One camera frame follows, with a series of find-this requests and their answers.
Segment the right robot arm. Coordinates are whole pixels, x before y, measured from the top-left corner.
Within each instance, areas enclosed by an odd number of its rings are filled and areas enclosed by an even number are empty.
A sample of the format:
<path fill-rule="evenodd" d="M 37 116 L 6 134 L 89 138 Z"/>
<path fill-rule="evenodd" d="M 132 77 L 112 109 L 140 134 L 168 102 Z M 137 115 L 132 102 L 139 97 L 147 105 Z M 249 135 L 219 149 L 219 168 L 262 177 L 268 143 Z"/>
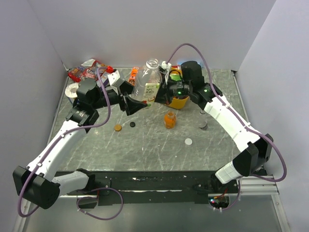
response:
<path fill-rule="evenodd" d="M 240 151 L 231 162 L 212 174 L 211 187 L 215 192 L 223 192 L 234 179 L 252 175 L 269 160 L 272 137 L 269 134 L 258 135 L 234 111 L 222 91 L 205 82 L 202 68 L 197 62 L 187 61 L 182 64 L 179 81 L 174 81 L 169 76 L 172 72 L 171 64 L 162 61 L 159 71 L 162 81 L 156 102 L 170 104 L 174 97 L 190 97 L 193 103 L 222 126 Z"/>

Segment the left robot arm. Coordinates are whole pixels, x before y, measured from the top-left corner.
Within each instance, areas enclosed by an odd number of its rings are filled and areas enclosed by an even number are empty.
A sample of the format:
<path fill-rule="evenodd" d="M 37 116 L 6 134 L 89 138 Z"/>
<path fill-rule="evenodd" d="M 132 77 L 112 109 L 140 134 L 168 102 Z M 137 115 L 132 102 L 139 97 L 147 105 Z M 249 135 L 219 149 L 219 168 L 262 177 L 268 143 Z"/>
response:
<path fill-rule="evenodd" d="M 106 90 L 91 78 L 79 83 L 77 99 L 56 136 L 27 167 L 18 166 L 13 172 L 19 204 L 26 199 L 38 207 L 48 209 L 61 195 L 73 191 L 90 194 L 95 190 L 95 175 L 85 169 L 62 176 L 56 176 L 56 172 L 78 141 L 86 136 L 91 128 L 98 127 L 96 121 L 99 108 L 107 107 L 110 114 L 111 105 L 118 104 L 127 115 L 132 115 L 147 106 L 146 102 L 129 96 L 133 89 L 129 82 L 124 81 L 119 89 L 120 93 L 113 89 Z"/>

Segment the brown bottle cap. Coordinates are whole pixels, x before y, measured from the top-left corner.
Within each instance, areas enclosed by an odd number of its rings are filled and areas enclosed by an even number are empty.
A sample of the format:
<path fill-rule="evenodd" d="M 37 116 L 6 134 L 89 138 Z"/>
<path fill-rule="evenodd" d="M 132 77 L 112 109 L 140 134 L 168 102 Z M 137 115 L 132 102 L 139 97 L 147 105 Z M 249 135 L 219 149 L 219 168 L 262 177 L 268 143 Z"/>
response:
<path fill-rule="evenodd" d="M 121 131 L 121 130 L 122 130 L 122 126 L 121 126 L 120 124 L 116 124 L 116 125 L 114 126 L 114 130 L 115 130 L 115 131 Z"/>

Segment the large clear plastic bottle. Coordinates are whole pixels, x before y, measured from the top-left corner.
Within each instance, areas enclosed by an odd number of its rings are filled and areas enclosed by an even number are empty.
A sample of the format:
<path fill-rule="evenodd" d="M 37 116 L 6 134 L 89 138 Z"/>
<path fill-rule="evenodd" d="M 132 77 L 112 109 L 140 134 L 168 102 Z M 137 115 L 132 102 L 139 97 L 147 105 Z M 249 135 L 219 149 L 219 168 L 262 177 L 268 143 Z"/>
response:
<path fill-rule="evenodd" d="M 147 108 L 150 108 L 155 102 L 160 84 L 159 62 L 151 58 L 137 71 L 131 98 L 147 103 Z"/>

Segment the white bottle cap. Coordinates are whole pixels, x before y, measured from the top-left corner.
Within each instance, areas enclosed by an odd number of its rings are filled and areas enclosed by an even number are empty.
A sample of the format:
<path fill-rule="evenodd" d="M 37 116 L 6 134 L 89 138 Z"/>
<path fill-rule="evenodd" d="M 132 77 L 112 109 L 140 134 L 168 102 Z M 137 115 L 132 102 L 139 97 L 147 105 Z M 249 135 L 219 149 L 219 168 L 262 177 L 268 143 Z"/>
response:
<path fill-rule="evenodd" d="M 192 143 L 193 143 L 192 139 L 190 139 L 190 138 L 186 138 L 185 139 L 185 144 L 186 145 L 191 145 Z"/>

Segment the small orange juice bottle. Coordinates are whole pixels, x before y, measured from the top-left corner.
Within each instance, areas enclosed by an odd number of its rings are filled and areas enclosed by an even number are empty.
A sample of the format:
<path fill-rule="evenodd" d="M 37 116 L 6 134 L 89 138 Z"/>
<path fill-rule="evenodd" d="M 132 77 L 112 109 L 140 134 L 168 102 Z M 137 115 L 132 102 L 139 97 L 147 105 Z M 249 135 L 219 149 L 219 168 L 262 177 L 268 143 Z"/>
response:
<path fill-rule="evenodd" d="M 168 111 L 164 116 L 164 124 L 167 129 L 174 128 L 176 124 L 176 115 L 173 111 Z"/>

